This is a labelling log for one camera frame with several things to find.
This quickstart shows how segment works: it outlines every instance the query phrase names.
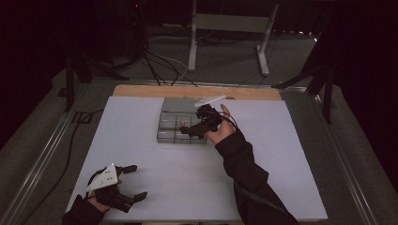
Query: metal stand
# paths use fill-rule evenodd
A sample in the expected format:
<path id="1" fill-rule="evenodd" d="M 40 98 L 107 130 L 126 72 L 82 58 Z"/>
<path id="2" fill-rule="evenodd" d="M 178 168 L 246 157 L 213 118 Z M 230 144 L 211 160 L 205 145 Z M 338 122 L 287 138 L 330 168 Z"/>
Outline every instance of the metal stand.
<path id="1" fill-rule="evenodd" d="M 272 88 L 284 89 L 294 83 L 304 80 L 308 77 L 314 76 L 308 85 L 306 92 L 308 95 L 318 95 L 322 87 L 325 85 L 325 94 L 323 102 L 322 113 L 326 121 L 331 124 L 330 120 L 330 104 L 331 104 L 331 93 L 333 88 L 333 67 L 318 66 L 307 71 L 301 71 L 301 73 L 280 84 L 272 85 Z"/>
<path id="2" fill-rule="evenodd" d="M 197 13 L 196 0 L 192 1 L 191 50 L 188 71 L 195 71 L 197 50 L 196 29 L 210 29 L 264 33 L 264 38 L 261 45 L 258 45 L 256 48 L 258 60 L 260 62 L 261 74 L 263 76 L 269 75 L 268 63 L 265 57 L 265 49 L 268 43 L 268 38 L 274 18 L 278 10 L 278 5 L 274 4 L 269 17 L 263 18 Z"/>

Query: motion capture device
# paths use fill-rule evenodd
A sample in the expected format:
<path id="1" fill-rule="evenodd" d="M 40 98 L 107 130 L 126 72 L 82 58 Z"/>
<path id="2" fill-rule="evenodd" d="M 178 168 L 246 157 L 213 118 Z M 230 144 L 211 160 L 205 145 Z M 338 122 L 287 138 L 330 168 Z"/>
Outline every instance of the motion capture device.
<path id="1" fill-rule="evenodd" d="M 182 134 L 188 134 L 190 137 L 198 136 L 199 139 L 203 139 L 206 132 L 210 130 L 216 132 L 218 130 L 218 125 L 223 118 L 210 104 L 199 107 L 196 117 L 200 119 L 200 123 L 191 127 L 181 126 L 179 130 Z"/>
<path id="2" fill-rule="evenodd" d="M 134 195 L 132 198 L 123 195 L 118 190 L 118 177 L 121 173 L 133 173 L 137 171 L 137 166 L 117 167 L 112 163 L 103 170 L 95 172 L 88 181 L 87 193 L 95 190 L 95 197 L 99 203 L 109 205 L 115 209 L 128 213 L 130 208 L 137 202 L 146 198 L 147 192 Z"/>

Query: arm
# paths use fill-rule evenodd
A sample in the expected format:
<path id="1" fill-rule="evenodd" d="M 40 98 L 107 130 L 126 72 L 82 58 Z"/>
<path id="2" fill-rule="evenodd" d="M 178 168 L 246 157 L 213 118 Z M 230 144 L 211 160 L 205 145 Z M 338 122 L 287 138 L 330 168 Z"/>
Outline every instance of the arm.
<path id="1" fill-rule="evenodd" d="M 222 110 L 228 117 L 228 109 L 222 105 Z M 216 144 L 226 173 L 234 179 L 237 210 L 246 225 L 298 224 L 267 183 L 268 172 L 255 164 L 253 147 L 239 129 L 223 120 L 217 132 L 206 136 Z"/>
<path id="2" fill-rule="evenodd" d="M 62 217 L 62 225 L 98 225 L 109 206 L 97 202 L 96 198 L 83 199 L 78 195 L 70 210 Z"/>

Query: tripod leg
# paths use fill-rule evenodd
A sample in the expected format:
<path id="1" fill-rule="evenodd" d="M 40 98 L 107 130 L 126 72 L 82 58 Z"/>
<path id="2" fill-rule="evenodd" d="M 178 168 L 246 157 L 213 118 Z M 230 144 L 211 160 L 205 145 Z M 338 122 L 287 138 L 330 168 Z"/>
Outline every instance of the tripod leg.
<path id="1" fill-rule="evenodd" d="M 323 104 L 323 115 L 328 122 L 328 124 L 331 124 L 330 120 L 330 105 L 331 105 L 331 92 L 333 89 L 333 71 L 330 70 L 329 74 L 326 79 L 326 85 L 325 85 L 325 95 L 324 95 L 324 104 Z"/>
<path id="2" fill-rule="evenodd" d="M 301 71 L 300 74 L 286 82 L 280 83 L 280 84 L 276 84 L 276 85 L 272 85 L 272 88 L 278 88 L 278 89 L 284 89 L 290 85 L 293 85 L 301 80 L 304 80 L 308 77 L 314 76 L 317 77 L 319 75 L 319 73 L 326 69 L 325 66 L 318 66 L 318 67 L 314 67 L 312 69 L 309 69 L 307 71 Z"/>

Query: wrist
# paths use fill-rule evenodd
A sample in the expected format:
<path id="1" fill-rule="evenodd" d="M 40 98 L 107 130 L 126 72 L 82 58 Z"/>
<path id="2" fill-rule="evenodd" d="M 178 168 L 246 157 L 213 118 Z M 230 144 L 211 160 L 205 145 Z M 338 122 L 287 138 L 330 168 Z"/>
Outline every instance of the wrist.
<path id="1" fill-rule="evenodd" d="M 102 204 L 102 203 L 99 203 L 99 202 L 97 201 L 96 197 L 88 198 L 87 201 L 88 201 L 89 203 L 91 203 L 94 207 L 96 207 L 101 213 L 106 213 L 106 212 L 108 212 L 109 209 L 111 208 L 111 207 L 108 206 L 108 205 L 104 205 L 104 204 Z"/>

